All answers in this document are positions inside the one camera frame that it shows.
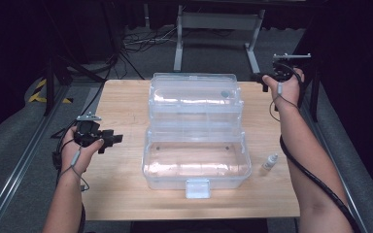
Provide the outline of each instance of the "human arm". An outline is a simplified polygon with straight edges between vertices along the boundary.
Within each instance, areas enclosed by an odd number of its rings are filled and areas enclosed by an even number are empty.
[[[62,168],[61,175],[52,198],[50,210],[44,226],[47,232],[78,232],[81,213],[81,175],[90,163],[90,159],[103,145],[103,140],[92,143],[87,148],[76,144],[74,132],[76,127],[67,131],[62,141]],[[77,151],[80,152],[76,164],[71,167]]]
[[[302,71],[296,70],[303,80]],[[278,95],[278,83],[263,77],[269,85],[280,114],[283,141],[290,154],[311,173],[323,181],[347,204],[341,180],[328,154],[316,139],[296,103],[299,84],[295,77],[282,83],[282,95]],[[300,207],[300,232],[352,232],[352,228],[334,202],[291,161],[288,161],[292,186]]]

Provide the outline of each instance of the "transparent storage container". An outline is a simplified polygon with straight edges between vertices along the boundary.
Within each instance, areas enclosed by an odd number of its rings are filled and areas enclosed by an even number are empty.
[[[252,171],[243,104],[234,75],[155,74],[142,161],[149,187],[187,198],[238,187]]]

